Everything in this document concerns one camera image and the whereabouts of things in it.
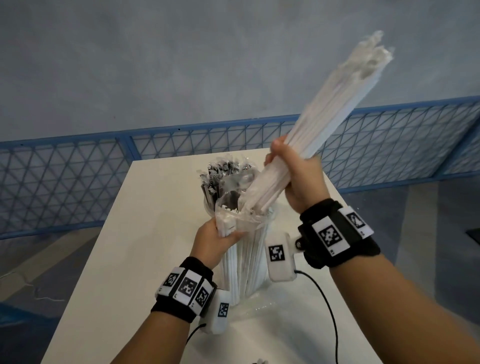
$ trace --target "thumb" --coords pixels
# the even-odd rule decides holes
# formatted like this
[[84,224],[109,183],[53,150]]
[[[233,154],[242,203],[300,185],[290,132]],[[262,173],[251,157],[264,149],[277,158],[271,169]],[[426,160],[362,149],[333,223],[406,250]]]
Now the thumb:
[[238,240],[243,238],[246,234],[247,233],[245,231],[234,231],[229,236],[222,238],[222,240],[228,247],[231,247],[234,246],[238,242]]
[[282,143],[278,139],[275,139],[272,142],[270,149],[274,154],[282,158],[282,160],[287,165],[290,173],[296,171],[303,162],[303,159],[298,155],[296,151],[294,151],[289,145]]

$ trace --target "black cable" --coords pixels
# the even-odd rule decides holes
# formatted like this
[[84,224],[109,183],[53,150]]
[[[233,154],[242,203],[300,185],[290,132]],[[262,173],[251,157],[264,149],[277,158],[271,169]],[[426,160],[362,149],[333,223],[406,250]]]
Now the black cable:
[[190,340],[193,336],[193,334],[199,329],[199,328],[204,328],[205,326],[207,326],[207,324],[201,324],[201,325],[198,325],[195,330],[192,331],[192,333],[190,334],[190,336],[188,337],[187,339],[187,342],[185,343],[185,345],[188,343],[188,340]]
[[333,327],[335,329],[335,363],[338,364],[338,331],[336,329],[336,322],[335,322],[335,317],[333,316],[332,308],[330,307],[330,304],[328,303],[328,300],[325,297],[324,292],[322,291],[322,289],[320,288],[318,283],[312,277],[310,277],[307,273],[302,272],[301,270],[295,270],[294,272],[297,273],[297,274],[303,274],[304,276],[310,278],[310,280],[313,283],[315,283],[315,286],[317,286],[318,290],[320,291],[320,293],[324,297],[325,303],[327,304],[328,310],[330,311],[330,315],[332,316]]

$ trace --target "right hand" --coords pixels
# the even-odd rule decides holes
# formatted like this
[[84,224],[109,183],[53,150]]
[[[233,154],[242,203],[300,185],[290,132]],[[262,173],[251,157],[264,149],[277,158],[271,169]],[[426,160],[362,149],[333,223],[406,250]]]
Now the right hand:
[[271,153],[265,157],[265,163],[273,158],[282,158],[290,172],[291,182],[285,188],[287,201],[299,214],[309,207],[330,198],[324,180],[320,159],[313,157],[302,159],[291,147],[284,143],[286,135],[275,139],[270,146]]

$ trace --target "hand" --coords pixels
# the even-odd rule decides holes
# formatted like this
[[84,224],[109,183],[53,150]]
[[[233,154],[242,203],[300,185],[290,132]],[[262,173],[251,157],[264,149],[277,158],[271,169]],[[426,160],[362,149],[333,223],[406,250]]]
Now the hand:
[[285,188],[285,196],[292,209],[301,214],[316,203],[330,197],[324,180],[320,158],[302,159],[297,152],[284,143],[286,135],[275,139],[271,153],[265,157],[264,165],[276,156],[282,158],[290,172],[291,182]]
[[220,263],[223,254],[235,245],[244,234],[234,231],[229,236],[220,238],[216,230],[215,218],[212,218],[198,229],[190,256],[197,258],[206,267],[213,269]]

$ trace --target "floor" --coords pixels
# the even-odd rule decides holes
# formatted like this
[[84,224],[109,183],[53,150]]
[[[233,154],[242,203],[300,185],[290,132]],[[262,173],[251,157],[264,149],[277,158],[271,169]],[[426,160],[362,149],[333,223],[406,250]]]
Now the floor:
[[[344,195],[383,253],[480,340],[480,177]],[[40,363],[100,228],[0,241],[0,364]]]

